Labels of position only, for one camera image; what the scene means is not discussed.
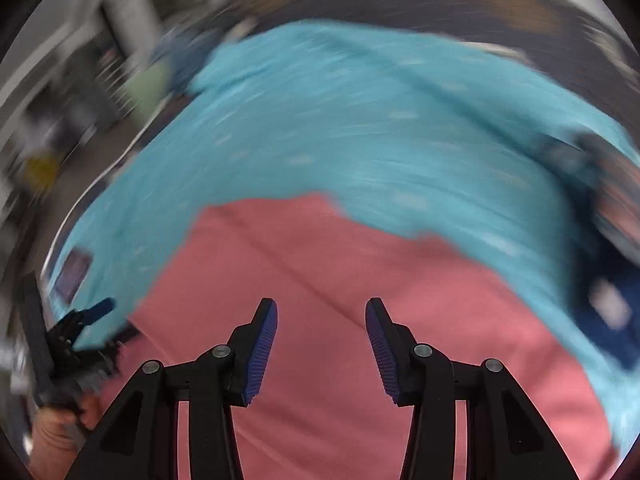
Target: brown floor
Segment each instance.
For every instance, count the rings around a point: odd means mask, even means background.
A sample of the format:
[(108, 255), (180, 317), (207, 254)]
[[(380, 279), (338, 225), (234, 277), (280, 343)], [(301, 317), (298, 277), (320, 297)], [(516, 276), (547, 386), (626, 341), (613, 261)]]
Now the brown floor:
[(84, 190), (130, 145), (139, 127), (126, 118), (111, 130), (95, 134), (79, 146), (66, 161), (62, 174), (42, 205), (38, 232), (24, 264), (23, 272), (40, 275), (56, 232)]

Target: light blue sheet with white pattern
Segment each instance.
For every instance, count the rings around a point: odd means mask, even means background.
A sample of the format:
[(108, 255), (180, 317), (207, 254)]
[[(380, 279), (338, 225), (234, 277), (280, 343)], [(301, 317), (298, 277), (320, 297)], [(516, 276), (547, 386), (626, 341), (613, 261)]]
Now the light blue sheet with white pattern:
[(631, 446), (640, 372), (603, 355), (568, 315), (572, 210), (536, 161), (545, 136), (571, 142), (590, 130), (638, 163), (616, 121), (516, 62), (332, 22), (224, 44), (192, 90), (195, 101), (79, 219), (56, 264), (52, 282), (71, 248), (87, 248), (94, 262), (72, 306), (117, 301), (82, 344), (120, 326), (203, 206), (321, 190), (355, 221), (403, 237), (437, 232), (499, 272), (581, 362), (616, 443)]

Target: pink cloth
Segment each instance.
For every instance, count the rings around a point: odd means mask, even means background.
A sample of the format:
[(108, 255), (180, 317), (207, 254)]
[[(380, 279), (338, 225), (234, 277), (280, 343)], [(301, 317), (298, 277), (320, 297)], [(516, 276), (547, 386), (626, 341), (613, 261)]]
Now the pink cloth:
[[(342, 218), (320, 196), (204, 210), (134, 313), (146, 338), (126, 349), (123, 378), (106, 397), (148, 358), (175, 364), (226, 342), (263, 296), (278, 303), (278, 332), (260, 394), (233, 411), (248, 479), (399, 477), (411, 409), (383, 391), (364, 329), (372, 296), (452, 360), (503, 361), (580, 478), (606, 476), (615, 459), (582, 368), (495, 273), (437, 238), (406, 240)], [(189, 474), (184, 411), (181, 479)], [(458, 427), (463, 478), (463, 419)]]

